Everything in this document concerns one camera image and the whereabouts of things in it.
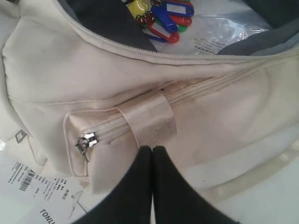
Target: cream fabric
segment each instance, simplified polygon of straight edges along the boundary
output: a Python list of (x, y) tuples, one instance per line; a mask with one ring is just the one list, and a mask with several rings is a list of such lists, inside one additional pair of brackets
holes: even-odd
[(18, 22), (2, 40), (7, 94), (2, 86), (1, 103), (39, 146), (31, 156), (42, 155), (45, 174), (73, 174), (96, 193), (114, 187), (138, 150), (129, 126), (89, 150), (89, 163), (74, 144), (84, 131), (126, 122), (115, 107), (151, 90), (169, 101), (177, 127), (176, 136), (159, 144), (186, 177), (190, 167), (299, 123), (298, 48), (273, 56), (178, 60), (101, 39), (55, 0), (10, 6), (0, 5), (1, 16)]

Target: bag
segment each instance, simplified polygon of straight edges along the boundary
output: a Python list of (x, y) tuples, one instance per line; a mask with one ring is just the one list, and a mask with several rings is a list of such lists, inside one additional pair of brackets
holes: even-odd
[(265, 56), (158, 53), (133, 17), (101, 17), (104, 2), (0, 1), (6, 152), (41, 175), (73, 175), (102, 193), (139, 146), (163, 145), (202, 190), (246, 174), (298, 138), (298, 42)]

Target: red key tag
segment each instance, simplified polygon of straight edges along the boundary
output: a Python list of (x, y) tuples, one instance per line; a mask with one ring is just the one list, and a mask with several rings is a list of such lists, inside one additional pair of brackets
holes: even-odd
[(177, 15), (169, 15), (174, 23), (182, 26), (190, 26), (192, 24), (192, 19), (190, 17), (182, 17)]
[(157, 36), (167, 40), (169, 43), (177, 43), (179, 41), (178, 33), (169, 33), (156, 22), (148, 23), (148, 29)]

